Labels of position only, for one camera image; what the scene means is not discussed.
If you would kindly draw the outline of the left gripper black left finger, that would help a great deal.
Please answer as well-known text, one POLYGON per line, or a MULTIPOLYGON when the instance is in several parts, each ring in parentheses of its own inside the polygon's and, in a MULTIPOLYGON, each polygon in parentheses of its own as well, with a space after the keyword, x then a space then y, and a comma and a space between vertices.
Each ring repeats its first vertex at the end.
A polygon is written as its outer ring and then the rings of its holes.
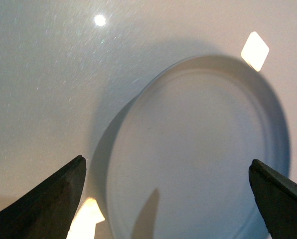
POLYGON ((86 177, 79 155, 0 211, 0 239, 65 239, 86 177))

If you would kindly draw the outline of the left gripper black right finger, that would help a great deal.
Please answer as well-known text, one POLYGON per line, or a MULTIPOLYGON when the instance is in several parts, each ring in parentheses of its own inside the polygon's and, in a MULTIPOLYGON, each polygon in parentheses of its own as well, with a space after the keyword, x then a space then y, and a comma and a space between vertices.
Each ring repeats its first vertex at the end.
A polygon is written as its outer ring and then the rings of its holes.
POLYGON ((269 234, 274 239, 297 239, 297 183, 254 159, 249 182, 269 234))

